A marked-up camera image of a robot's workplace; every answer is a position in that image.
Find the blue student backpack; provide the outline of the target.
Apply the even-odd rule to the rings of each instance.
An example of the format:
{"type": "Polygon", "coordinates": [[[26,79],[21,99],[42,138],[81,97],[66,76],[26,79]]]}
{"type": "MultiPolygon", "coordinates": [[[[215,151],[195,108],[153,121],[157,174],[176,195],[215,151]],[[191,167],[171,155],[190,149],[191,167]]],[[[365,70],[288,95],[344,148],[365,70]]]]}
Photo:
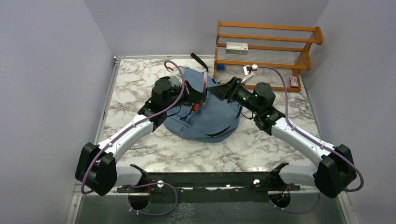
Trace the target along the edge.
{"type": "Polygon", "coordinates": [[[195,111],[192,106],[181,106],[167,111],[164,126],[175,135],[204,143],[219,143],[239,126],[241,106],[220,101],[210,92],[205,104],[195,111]]]}

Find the orange black highlighter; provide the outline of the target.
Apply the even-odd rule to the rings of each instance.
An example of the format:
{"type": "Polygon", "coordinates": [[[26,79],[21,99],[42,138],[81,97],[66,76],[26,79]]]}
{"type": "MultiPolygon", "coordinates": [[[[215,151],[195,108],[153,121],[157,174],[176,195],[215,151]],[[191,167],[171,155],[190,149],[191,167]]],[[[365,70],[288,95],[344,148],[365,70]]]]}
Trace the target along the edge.
{"type": "Polygon", "coordinates": [[[193,107],[192,107],[192,109],[191,109],[191,111],[192,112],[195,112],[198,108],[200,107],[200,104],[195,104],[193,107]]]}

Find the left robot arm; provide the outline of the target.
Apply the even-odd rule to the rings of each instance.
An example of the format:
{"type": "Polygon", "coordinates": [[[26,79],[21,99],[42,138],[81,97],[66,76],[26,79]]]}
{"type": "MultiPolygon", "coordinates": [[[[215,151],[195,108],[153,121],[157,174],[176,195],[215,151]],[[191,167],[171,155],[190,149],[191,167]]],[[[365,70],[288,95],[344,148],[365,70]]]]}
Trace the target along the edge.
{"type": "Polygon", "coordinates": [[[133,120],[110,138],[93,144],[86,143],[81,151],[75,179],[84,187],[100,196],[114,187],[129,185],[134,191],[146,188],[147,179],[143,170],[136,166],[118,167],[120,158],[140,139],[155,131],[167,118],[167,111],[180,105],[195,105],[205,97],[187,81],[172,85],[170,78],[158,79],[151,91],[151,97],[138,111],[133,120]]]}

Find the red pen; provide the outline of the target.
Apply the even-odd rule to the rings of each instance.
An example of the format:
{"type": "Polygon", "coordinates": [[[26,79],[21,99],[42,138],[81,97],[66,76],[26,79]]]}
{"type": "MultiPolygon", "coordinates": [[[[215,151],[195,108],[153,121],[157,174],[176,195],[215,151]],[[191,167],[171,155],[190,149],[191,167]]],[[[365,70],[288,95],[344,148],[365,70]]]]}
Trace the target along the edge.
{"type": "Polygon", "coordinates": [[[207,83],[207,71],[204,71],[204,73],[203,73],[203,94],[204,94],[204,98],[203,98],[202,105],[205,105],[205,101],[206,101],[206,83],[207,83]]]}

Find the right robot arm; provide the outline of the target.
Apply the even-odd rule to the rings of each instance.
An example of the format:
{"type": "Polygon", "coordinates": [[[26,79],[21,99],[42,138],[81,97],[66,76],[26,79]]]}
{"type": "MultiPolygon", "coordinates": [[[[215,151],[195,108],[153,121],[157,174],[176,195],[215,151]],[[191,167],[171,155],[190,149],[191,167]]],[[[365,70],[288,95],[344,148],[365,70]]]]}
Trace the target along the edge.
{"type": "Polygon", "coordinates": [[[237,102],[250,110],[261,131],[283,140],[313,163],[312,166],[283,167],[270,176],[272,188],[281,190],[287,184],[302,184],[316,187],[329,198],[336,198],[356,179],[350,148],[322,141],[289,121],[273,106],[276,96],[268,83],[260,82],[250,92],[239,78],[233,77],[225,84],[208,87],[207,91],[221,101],[237,102]]]}

